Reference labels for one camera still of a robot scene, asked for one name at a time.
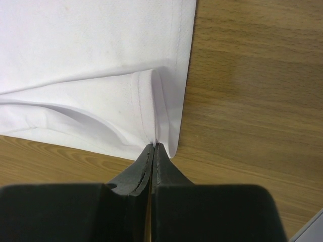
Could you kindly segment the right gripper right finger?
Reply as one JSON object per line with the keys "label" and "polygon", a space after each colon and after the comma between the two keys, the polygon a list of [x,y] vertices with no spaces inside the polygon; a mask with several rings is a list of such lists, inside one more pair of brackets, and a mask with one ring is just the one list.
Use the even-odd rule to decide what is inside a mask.
{"label": "right gripper right finger", "polygon": [[154,149],[153,241],[286,241],[273,197],[251,184],[196,185]]}

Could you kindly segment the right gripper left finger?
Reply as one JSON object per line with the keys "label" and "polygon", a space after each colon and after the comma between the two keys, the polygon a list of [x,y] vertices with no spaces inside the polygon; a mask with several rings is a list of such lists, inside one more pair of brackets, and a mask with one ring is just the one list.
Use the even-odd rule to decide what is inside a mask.
{"label": "right gripper left finger", "polygon": [[1,187],[1,241],[149,241],[153,153],[107,183]]}

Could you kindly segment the white t shirt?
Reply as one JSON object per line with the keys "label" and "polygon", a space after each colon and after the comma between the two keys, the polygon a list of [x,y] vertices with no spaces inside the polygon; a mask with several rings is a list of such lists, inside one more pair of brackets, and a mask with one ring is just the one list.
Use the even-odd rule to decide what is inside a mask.
{"label": "white t shirt", "polygon": [[1,1],[1,134],[178,148],[196,1]]}

